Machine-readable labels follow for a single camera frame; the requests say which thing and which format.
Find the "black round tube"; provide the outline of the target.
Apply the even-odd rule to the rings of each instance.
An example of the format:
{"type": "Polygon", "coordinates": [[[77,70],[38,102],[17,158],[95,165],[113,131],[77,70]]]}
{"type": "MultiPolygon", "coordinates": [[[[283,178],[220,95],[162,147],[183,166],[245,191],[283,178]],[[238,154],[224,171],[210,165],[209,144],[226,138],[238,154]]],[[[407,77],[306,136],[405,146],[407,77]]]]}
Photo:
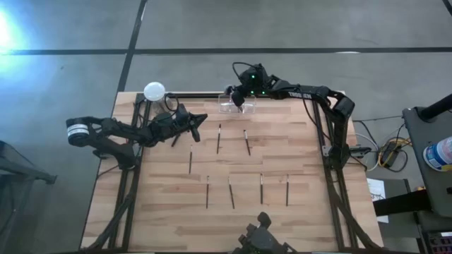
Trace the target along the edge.
{"type": "Polygon", "coordinates": [[[419,107],[417,115],[425,122],[433,122],[438,115],[450,109],[452,109],[452,94],[445,96],[428,107],[419,107]]]}

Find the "blue white wipes canister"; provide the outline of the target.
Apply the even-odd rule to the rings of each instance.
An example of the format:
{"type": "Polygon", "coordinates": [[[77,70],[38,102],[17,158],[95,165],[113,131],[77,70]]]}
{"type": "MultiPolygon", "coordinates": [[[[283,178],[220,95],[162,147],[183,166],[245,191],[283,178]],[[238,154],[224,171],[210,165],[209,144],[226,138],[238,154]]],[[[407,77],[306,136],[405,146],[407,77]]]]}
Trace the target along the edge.
{"type": "Polygon", "coordinates": [[[423,159],[435,171],[452,171],[452,136],[426,147],[423,159]]]}

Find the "dark grey cart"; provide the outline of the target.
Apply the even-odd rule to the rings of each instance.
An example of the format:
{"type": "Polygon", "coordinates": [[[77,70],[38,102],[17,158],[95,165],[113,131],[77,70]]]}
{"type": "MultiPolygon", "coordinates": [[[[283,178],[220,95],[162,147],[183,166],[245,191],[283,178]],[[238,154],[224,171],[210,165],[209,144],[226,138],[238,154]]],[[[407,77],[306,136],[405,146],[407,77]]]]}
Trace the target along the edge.
{"type": "Polygon", "coordinates": [[[452,217],[452,170],[434,170],[423,157],[425,148],[452,137],[452,113],[446,111],[428,123],[418,117],[414,108],[408,108],[403,110],[403,118],[432,209],[442,217],[452,217]]]}

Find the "clear acrylic organizer box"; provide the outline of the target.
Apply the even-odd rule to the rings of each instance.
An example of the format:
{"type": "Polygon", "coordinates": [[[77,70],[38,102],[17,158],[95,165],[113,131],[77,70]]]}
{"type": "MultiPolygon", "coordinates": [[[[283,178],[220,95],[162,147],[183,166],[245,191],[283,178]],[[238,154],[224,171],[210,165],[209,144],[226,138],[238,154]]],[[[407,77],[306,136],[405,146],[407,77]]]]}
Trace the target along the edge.
{"type": "MultiPolygon", "coordinates": [[[[256,97],[246,98],[241,106],[243,106],[243,114],[254,114],[256,111],[256,97]]],[[[234,104],[231,95],[218,96],[218,111],[223,114],[242,114],[234,104]]]]}

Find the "black bench bar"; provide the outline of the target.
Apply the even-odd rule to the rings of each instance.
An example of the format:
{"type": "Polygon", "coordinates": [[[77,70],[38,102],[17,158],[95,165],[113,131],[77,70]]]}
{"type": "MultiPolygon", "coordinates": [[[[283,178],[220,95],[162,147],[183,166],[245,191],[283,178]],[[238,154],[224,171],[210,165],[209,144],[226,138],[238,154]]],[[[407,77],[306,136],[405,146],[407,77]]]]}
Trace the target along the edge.
{"type": "Polygon", "coordinates": [[[399,214],[404,212],[432,211],[432,205],[426,190],[392,195],[386,192],[386,197],[373,202],[376,216],[399,214]]]}

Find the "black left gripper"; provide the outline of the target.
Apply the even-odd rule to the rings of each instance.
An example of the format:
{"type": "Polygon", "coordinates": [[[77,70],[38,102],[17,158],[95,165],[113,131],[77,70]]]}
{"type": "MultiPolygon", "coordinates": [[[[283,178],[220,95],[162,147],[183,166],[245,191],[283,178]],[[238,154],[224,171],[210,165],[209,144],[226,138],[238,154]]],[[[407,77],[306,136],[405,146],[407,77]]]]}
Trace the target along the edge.
{"type": "Polygon", "coordinates": [[[176,111],[174,131],[177,135],[183,132],[191,132],[192,138],[198,143],[201,141],[198,128],[207,117],[207,114],[192,114],[186,110],[183,104],[180,104],[176,111]]]}

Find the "white paper sheet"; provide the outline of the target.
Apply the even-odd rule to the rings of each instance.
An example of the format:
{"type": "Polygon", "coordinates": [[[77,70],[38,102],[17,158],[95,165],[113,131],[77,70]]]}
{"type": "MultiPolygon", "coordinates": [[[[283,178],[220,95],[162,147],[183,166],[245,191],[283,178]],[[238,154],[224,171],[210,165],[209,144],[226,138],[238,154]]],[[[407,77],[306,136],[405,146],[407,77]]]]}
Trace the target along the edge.
{"type": "MultiPolygon", "coordinates": [[[[386,199],[384,181],[367,178],[367,183],[371,195],[371,200],[373,202],[386,199]]],[[[388,215],[377,216],[377,221],[385,224],[389,223],[388,215]]]]}

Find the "dark glass side table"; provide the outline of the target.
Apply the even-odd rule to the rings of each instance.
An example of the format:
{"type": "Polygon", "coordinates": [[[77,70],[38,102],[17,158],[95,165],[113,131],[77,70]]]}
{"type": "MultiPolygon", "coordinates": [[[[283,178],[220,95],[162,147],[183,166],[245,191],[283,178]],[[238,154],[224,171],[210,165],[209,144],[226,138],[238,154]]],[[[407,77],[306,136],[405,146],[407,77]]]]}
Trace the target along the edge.
{"type": "Polygon", "coordinates": [[[6,254],[35,181],[57,179],[33,164],[15,147],[0,140],[0,254],[6,254]]]}

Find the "black equipment rack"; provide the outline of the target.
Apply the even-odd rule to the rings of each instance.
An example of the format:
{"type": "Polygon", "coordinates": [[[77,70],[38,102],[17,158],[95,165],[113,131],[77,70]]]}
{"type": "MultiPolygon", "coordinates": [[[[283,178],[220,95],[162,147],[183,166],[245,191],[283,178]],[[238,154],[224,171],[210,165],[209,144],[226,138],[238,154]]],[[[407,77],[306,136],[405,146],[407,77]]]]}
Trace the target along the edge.
{"type": "Polygon", "coordinates": [[[417,242],[425,254],[452,254],[452,231],[423,231],[417,242]]]}

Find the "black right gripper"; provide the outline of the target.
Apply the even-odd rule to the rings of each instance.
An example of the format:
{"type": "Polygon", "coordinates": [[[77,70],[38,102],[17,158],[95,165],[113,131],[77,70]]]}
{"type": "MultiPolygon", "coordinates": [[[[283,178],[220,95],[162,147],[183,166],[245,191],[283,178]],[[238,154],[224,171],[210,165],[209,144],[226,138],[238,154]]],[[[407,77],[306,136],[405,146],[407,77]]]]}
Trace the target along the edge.
{"type": "Polygon", "coordinates": [[[229,86],[226,94],[229,95],[236,107],[241,107],[245,98],[251,95],[260,95],[268,81],[268,74],[262,66],[250,66],[238,75],[240,85],[229,86]]]}

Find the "white mushroom table lamp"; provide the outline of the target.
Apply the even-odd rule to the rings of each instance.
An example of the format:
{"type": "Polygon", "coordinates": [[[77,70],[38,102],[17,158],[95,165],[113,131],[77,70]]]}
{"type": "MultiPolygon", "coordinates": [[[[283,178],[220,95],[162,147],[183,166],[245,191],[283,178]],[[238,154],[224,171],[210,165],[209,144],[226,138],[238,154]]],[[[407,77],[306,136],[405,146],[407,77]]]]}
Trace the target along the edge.
{"type": "Polygon", "coordinates": [[[143,91],[144,97],[151,103],[154,114],[171,112],[172,102],[167,96],[165,86],[159,82],[148,83],[143,91]]]}

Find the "black power adapter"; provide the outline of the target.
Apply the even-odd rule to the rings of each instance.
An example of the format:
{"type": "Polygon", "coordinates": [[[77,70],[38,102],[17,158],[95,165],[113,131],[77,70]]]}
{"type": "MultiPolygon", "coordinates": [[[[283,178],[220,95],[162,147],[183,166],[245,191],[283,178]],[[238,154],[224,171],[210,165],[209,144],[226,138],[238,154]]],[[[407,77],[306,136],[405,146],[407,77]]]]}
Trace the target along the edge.
{"type": "Polygon", "coordinates": [[[381,148],[381,157],[380,157],[381,166],[389,168],[394,164],[399,154],[398,151],[399,147],[400,146],[398,142],[396,142],[395,140],[391,140],[381,148]]]}

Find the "black aluminium table frame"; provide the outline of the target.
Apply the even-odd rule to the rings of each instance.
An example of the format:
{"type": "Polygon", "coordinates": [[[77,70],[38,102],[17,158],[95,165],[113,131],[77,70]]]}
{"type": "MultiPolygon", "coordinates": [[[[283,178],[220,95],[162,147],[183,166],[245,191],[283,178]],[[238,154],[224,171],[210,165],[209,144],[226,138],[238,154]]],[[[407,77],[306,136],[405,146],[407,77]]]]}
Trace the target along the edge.
{"type": "Polygon", "coordinates": [[[201,141],[194,142],[184,133],[174,147],[167,141],[144,150],[129,234],[130,251],[229,252],[239,245],[239,237],[249,224],[256,223],[261,212],[269,215],[270,232],[280,242],[299,251],[336,250],[336,225],[311,102],[260,98],[254,114],[222,114],[217,95],[190,93],[180,95],[179,100],[190,112],[208,115],[199,129],[201,141]],[[290,190],[286,207],[287,174],[290,190]]]}

